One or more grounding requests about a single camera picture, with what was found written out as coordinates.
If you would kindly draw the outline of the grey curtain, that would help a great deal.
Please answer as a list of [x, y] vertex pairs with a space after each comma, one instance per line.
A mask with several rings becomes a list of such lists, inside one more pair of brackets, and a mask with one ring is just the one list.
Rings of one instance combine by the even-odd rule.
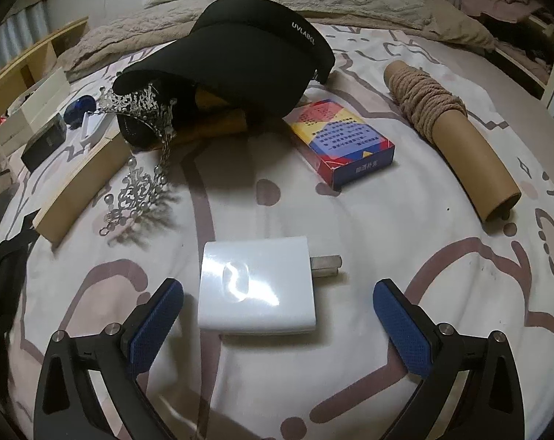
[[27, 6], [0, 25], [0, 71], [51, 33], [47, 0]]

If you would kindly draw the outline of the plywood wooden block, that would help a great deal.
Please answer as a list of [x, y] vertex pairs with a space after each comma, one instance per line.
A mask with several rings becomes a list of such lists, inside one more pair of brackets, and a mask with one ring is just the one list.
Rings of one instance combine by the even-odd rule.
[[53, 246], [58, 246], [99, 190], [126, 164], [130, 146], [120, 132], [105, 136], [43, 204], [33, 226]]

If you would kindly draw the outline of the cardboard tube with twine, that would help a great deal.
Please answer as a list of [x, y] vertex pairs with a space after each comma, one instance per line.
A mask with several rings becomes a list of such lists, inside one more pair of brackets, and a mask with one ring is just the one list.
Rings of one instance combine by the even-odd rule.
[[416, 132], [444, 157], [483, 223], [509, 213], [521, 198], [505, 164], [469, 122], [467, 108], [426, 71], [402, 60], [389, 64], [384, 82]]

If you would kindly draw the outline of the folded beige quilt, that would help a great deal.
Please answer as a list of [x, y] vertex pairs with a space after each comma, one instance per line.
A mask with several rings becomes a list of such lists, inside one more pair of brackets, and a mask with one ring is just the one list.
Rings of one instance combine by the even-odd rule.
[[175, 0], [137, 11], [96, 27], [57, 59], [69, 81], [77, 81], [120, 57], [187, 36], [216, 0]]

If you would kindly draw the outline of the blue round case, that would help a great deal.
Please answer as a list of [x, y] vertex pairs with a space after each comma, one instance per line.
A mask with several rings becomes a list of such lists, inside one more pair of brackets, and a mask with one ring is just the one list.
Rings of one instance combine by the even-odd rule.
[[94, 113], [97, 109], [97, 102], [91, 95], [82, 95], [65, 108], [63, 119], [71, 130], [79, 128], [86, 113]]

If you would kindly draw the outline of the silver tiara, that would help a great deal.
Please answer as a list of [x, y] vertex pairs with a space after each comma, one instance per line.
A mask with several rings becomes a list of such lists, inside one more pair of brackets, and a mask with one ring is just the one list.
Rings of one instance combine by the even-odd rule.
[[170, 143], [175, 139], [173, 110], [176, 100], [162, 95], [152, 82], [124, 95], [103, 89], [98, 99], [102, 114], [114, 115], [120, 134], [129, 142], [133, 136], [150, 136], [148, 147], [129, 146], [120, 190], [106, 193], [107, 207], [100, 237], [121, 234], [161, 204], [168, 187]]

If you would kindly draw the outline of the black sun visor cap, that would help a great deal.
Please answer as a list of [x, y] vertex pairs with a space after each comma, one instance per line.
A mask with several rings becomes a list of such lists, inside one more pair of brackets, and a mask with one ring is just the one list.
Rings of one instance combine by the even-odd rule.
[[252, 118], [283, 117], [311, 81], [325, 84], [334, 52], [294, 10], [271, 0], [216, 0], [187, 36], [126, 67], [104, 106], [123, 121], [195, 126], [221, 107]]

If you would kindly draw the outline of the white plastic tool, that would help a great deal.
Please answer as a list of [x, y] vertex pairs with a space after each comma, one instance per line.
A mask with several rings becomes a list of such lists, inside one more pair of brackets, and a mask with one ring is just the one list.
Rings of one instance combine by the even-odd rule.
[[114, 120], [113, 113], [86, 112], [81, 126], [80, 144], [95, 146], [105, 135]]

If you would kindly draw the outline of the pile of clothes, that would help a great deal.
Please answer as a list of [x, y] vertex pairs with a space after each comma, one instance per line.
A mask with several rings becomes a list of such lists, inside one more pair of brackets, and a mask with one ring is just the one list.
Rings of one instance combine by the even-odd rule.
[[554, 18], [540, 0], [450, 0], [480, 21], [496, 49], [541, 84], [554, 66]]

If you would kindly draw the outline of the white box of clutter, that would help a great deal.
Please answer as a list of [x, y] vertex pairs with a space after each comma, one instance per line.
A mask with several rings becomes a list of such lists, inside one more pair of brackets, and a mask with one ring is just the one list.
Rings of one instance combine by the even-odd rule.
[[0, 124], [0, 146], [10, 155], [25, 145], [55, 115], [70, 94], [70, 84], [62, 67], [38, 81], [8, 108], [8, 118]]

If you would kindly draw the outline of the wooden bedside shelf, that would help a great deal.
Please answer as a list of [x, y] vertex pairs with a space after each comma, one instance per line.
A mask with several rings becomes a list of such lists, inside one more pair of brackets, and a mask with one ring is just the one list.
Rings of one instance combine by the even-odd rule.
[[68, 23], [32, 45], [0, 71], [0, 113], [55, 67], [58, 57], [88, 32], [88, 22], [89, 18], [84, 17]]

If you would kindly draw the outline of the colourful card box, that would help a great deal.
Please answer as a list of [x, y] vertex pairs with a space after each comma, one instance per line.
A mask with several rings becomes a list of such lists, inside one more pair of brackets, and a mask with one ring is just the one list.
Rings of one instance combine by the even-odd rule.
[[295, 108], [285, 124], [298, 149], [333, 190], [393, 162], [395, 145], [332, 99]]

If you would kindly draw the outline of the small black box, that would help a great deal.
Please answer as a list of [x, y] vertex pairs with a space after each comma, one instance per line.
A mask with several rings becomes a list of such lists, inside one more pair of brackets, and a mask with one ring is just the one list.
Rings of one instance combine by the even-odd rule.
[[65, 141], [67, 125], [57, 112], [29, 139], [21, 154], [21, 162], [32, 173]]

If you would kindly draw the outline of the bunny print blanket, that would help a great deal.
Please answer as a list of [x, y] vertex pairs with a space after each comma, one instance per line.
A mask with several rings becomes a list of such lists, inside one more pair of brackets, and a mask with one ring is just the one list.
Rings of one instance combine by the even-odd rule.
[[[107, 234], [103, 195], [61, 244], [32, 244], [7, 351], [7, 410], [25, 437], [51, 335], [120, 323], [161, 282], [186, 301], [140, 378], [181, 439], [376, 439], [417, 385], [372, 307], [393, 280], [437, 323], [506, 334], [524, 400], [525, 435], [554, 419], [554, 119], [487, 60], [396, 31], [323, 26], [337, 62], [330, 99], [395, 146], [387, 168], [340, 190], [323, 182], [278, 128], [176, 148], [161, 202]], [[468, 109], [520, 188], [510, 213], [483, 224], [441, 155], [401, 119], [382, 73], [393, 60], [425, 70]], [[313, 285], [316, 328], [223, 336], [197, 322], [200, 268], [212, 241], [271, 241], [293, 269], [337, 255]]]

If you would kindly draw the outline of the white power adapter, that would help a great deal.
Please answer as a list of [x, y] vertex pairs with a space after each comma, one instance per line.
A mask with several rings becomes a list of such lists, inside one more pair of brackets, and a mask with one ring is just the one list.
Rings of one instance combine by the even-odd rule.
[[313, 332], [313, 281], [335, 276], [339, 255], [312, 256], [304, 236], [210, 241], [200, 269], [200, 330], [273, 336]]

